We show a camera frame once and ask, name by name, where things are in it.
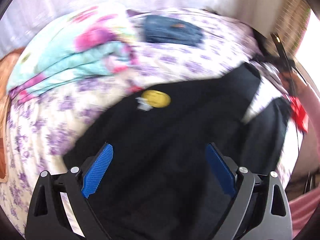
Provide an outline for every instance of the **yellow circular logo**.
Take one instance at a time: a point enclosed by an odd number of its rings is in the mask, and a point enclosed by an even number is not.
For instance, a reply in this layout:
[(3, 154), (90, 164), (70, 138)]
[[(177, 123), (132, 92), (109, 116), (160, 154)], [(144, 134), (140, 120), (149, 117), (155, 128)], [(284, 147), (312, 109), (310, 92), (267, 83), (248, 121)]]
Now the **yellow circular logo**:
[(156, 90), (144, 91), (141, 95), (150, 106), (153, 107), (166, 107), (170, 104), (170, 97), (163, 92)]

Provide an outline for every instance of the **bedsheet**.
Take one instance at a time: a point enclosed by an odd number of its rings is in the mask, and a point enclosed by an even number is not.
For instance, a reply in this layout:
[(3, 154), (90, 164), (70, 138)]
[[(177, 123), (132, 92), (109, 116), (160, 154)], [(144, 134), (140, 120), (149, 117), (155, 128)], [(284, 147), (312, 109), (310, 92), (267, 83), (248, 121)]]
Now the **bedsheet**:
[[(134, 16), (131, 22), (140, 37), (135, 47), (140, 57), (139, 66), (114, 76), (66, 84), (22, 105), (12, 102), (6, 130), (9, 176), (7, 183), (0, 184), (0, 205), (22, 235), (40, 172), (66, 172), (62, 155), (73, 147), (100, 113), (132, 92), (132, 84), (148, 87), (156, 83), (219, 78), (259, 51), (251, 28), (238, 20), (196, 9), (170, 8), (154, 13), (203, 28), (204, 43), (199, 48), (145, 43), (142, 22), (146, 14)], [(282, 94), (262, 77), (244, 121), (253, 118), (273, 98), (280, 96)], [(290, 120), (277, 166), (284, 187), (298, 157), (298, 145), (295, 126)], [(71, 227), (82, 234), (68, 198), (62, 194), (62, 199)]]

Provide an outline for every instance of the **hand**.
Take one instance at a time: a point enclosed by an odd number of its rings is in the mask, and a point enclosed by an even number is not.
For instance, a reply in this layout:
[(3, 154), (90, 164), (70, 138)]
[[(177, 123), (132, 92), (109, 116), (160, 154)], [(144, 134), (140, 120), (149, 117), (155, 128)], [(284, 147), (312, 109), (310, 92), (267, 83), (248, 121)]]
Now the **hand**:
[(292, 70), (291, 74), (290, 74), (290, 72), (279, 73), (278, 76), (282, 82), (284, 89), (287, 91), (290, 90), (289, 82), (290, 82), (290, 79), (292, 78), (297, 97), (302, 95), (302, 93), (304, 92), (304, 90), (308, 86), (295, 70)]

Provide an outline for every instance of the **colorful blanket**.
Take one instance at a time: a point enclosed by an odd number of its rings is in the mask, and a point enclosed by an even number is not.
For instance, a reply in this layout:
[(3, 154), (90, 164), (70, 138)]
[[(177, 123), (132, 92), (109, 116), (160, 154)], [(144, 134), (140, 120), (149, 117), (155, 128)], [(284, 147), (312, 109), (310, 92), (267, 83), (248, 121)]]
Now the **colorful blanket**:
[(62, 16), (28, 44), (7, 84), (24, 103), (54, 87), (118, 73), (138, 64), (126, 12), (102, 3)]

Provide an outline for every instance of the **brick wall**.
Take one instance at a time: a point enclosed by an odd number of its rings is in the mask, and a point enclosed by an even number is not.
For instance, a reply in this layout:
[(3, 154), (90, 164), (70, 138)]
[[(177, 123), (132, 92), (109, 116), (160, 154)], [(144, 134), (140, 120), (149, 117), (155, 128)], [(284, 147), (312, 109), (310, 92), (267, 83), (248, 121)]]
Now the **brick wall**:
[[(310, 16), (310, 6), (305, 0), (284, 0), (273, 27), (278, 32), (288, 57), (293, 57), (305, 33)], [(276, 46), (268, 37), (266, 47), (277, 54)]]

